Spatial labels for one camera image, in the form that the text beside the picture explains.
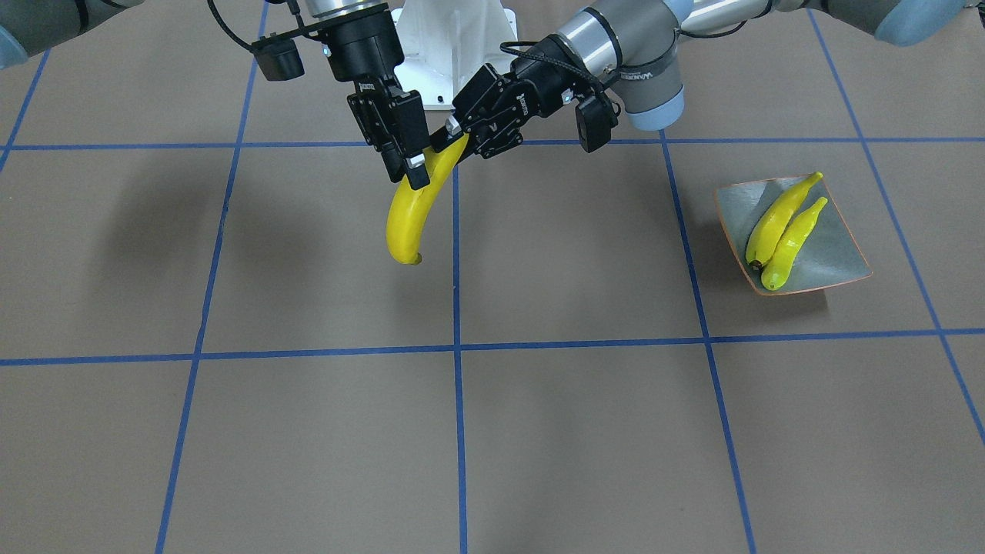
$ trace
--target banana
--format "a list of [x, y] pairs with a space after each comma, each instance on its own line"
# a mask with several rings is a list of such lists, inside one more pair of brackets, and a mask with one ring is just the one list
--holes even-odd
[[759, 218], [746, 245], [746, 263], [750, 267], [762, 269], [769, 262], [773, 251], [776, 250], [776, 244], [780, 242], [783, 230], [790, 223], [790, 218], [800, 209], [811, 187], [823, 176], [820, 172], [812, 173], [811, 176], [784, 190]]
[[465, 134], [441, 152], [436, 153], [431, 147], [425, 148], [425, 167], [430, 175], [430, 184], [414, 190], [404, 175], [397, 185], [386, 219], [386, 245], [393, 259], [408, 265], [421, 263], [419, 248], [427, 214], [468, 142], [469, 135]]
[[775, 291], [787, 284], [790, 270], [794, 266], [794, 259], [804, 245], [804, 241], [814, 230], [814, 226], [818, 223], [818, 216], [825, 205], [827, 205], [827, 198], [823, 196], [818, 198], [813, 206], [794, 218], [790, 227], [783, 232], [783, 237], [780, 238], [773, 257], [763, 268], [762, 275], [759, 276], [762, 286], [766, 287], [767, 290]]

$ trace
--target gray tray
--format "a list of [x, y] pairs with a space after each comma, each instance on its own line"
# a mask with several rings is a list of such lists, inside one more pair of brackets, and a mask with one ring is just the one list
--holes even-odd
[[769, 291], [759, 281], [759, 272], [746, 264], [746, 243], [756, 222], [781, 192], [805, 178], [807, 175], [755, 180], [725, 186], [715, 191], [718, 218], [722, 222], [725, 237], [746, 279], [760, 295], [807, 293], [852, 283], [872, 275], [869, 262], [845, 225], [841, 211], [823, 179], [811, 189], [801, 211], [809, 208], [821, 196], [827, 197], [827, 206], [821, 210], [817, 226], [797, 255], [787, 284], [777, 291]]

